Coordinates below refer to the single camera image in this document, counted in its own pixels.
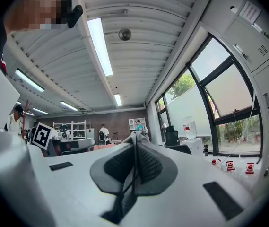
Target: cable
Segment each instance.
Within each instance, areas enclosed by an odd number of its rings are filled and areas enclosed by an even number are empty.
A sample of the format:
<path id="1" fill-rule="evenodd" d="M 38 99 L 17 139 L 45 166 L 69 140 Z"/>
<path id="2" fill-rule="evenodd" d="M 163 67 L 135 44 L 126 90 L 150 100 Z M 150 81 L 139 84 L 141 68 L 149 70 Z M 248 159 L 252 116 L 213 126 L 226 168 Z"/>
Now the cable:
<path id="1" fill-rule="evenodd" d="M 248 119 L 248 122 L 247 122 L 247 125 L 246 127 L 244 128 L 243 130 L 243 134 L 242 136 L 239 138 L 238 140 L 238 143 L 239 143 L 239 146 L 240 146 L 240 140 L 242 139 L 242 137 L 244 136 L 244 134 L 246 133 L 247 129 L 248 129 L 248 125 L 249 125 L 249 122 L 250 122 L 250 119 L 251 119 L 251 116 L 252 116 L 252 113 L 253 113 L 253 109 L 254 109 L 254 103 L 255 103 L 255 98 L 256 98 L 256 92 L 255 92 L 255 89 L 254 89 L 254 92 L 253 92 L 253 102 L 252 102 L 252 110 L 251 110 L 251 113 L 250 113 L 250 117 Z M 225 160 L 227 160 L 229 158 L 229 156 L 235 151 L 235 149 L 238 147 L 238 145 L 235 146 L 235 148 L 231 151 L 231 153 L 227 156 L 226 159 L 224 159 L 223 161 L 220 162 L 220 164 L 222 164 L 223 162 L 225 162 Z"/>

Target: man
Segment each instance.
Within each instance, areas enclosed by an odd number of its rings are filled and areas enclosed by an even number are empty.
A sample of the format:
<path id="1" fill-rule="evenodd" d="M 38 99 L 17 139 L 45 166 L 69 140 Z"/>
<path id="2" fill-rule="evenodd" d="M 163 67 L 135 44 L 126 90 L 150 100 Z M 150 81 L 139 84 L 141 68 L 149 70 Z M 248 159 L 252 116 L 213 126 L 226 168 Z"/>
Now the man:
<path id="1" fill-rule="evenodd" d="M 4 129 L 18 135 L 21 132 L 20 117 L 23 117 L 23 108 L 21 105 L 17 105 L 13 113 L 8 117 Z"/>
<path id="2" fill-rule="evenodd" d="M 36 130 L 36 128 L 37 128 L 37 126 L 38 126 L 38 122 L 37 121 L 35 121 L 34 122 L 34 126 L 31 128 L 31 130 L 30 130 L 30 144 L 32 143 L 32 141 L 33 141 L 33 139 L 34 139 L 34 135 L 35 135 L 35 130 Z"/>
<path id="3" fill-rule="evenodd" d="M 71 0 L 15 0 L 0 21 L 0 68 L 6 75 L 3 48 L 16 31 L 48 29 L 66 23 L 72 14 Z"/>
<path id="4" fill-rule="evenodd" d="M 136 131 L 143 131 L 143 125 L 140 124 L 140 120 L 136 120 L 135 123 L 137 126 Z"/>
<path id="5" fill-rule="evenodd" d="M 106 126 L 104 124 L 102 124 L 102 127 L 100 129 L 100 132 L 103 132 L 103 134 L 105 136 L 106 145 L 109 145 L 110 144 L 110 141 L 109 141 L 109 131 L 108 131 L 108 129 L 106 129 Z"/>

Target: fluorescent light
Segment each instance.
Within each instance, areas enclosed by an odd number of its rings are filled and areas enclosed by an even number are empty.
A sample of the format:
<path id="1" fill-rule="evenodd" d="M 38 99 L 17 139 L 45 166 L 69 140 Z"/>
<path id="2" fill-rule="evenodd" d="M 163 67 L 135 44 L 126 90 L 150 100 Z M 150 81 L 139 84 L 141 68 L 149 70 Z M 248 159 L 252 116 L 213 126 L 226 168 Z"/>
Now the fluorescent light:
<path id="1" fill-rule="evenodd" d="M 121 98 L 119 94 L 114 94 L 115 101 L 118 106 L 121 106 Z"/>
<path id="2" fill-rule="evenodd" d="M 29 113 L 29 112 L 26 112 L 26 114 L 28 114 L 28 115 L 30 115 L 30 116 L 34 116 L 34 114 Z"/>
<path id="3" fill-rule="evenodd" d="M 99 17 L 96 19 L 89 20 L 87 21 L 87 23 L 93 45 L 95 46 L 96 54 L 98 56 L 98 59 L 100 60 L 105 76 L 112 76 L 113 72 L 105 42 L 102 20 Z"/>
<path id="4" fill-rule="evenodd" d="M 28 76 L 26 76 L 19 68 L 15 72 L 19 77 L 21 77 L 25 82 L 27 82 L 29 85 L 34 87 L 40 92 L 44 91 L 44 88 L 40 87 L 38 84 L 36 84 L 34 81 L 32 81 Z"/>
<path id="5" fill-rule="evenodd" d="M 64 101 L 60 101 L 60 103 L 61 103 L 61 104 L 63 104 L 63 105 L 65 105 L 65 106 L 67 106 L 68 108 L 71 108 L 71 109 L 72 109 L 72 110 L 74 110 L 74 111 L 78 111 L 78 109 L 77 109 L 77 108 L 72 107 L 71 105 L 69 105 L 69 104 L 65 103 Z"/>
<path id="6" fill-rule="evenodd" d="M 35 111 L 37 111 L 37 112 L 40 112 L 40 113 L 42 113 L 42 114 L 48 114 L 48 113 L 46 113 L 46 112 L 44 112 L 44 111 L 42 111 L 42 110 L 40 110 L 40 109 L 37 109 L 37 108 L 33 108 L 33 110 L 35 110 Z"/>

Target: tree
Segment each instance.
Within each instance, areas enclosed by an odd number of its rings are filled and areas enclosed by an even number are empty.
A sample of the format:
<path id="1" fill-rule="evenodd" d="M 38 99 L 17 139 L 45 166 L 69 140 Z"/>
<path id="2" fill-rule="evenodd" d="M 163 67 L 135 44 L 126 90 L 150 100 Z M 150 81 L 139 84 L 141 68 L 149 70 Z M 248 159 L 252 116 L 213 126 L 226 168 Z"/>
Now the tree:
<path id="1" fill-rule="evenodd" d="M 169 93 L 173 96 L 172 100 L 183 95 L 194 85 L 195 82 L 192 75 L 190 73 L 189 74 L 184 73 L 169 90 Z"/>

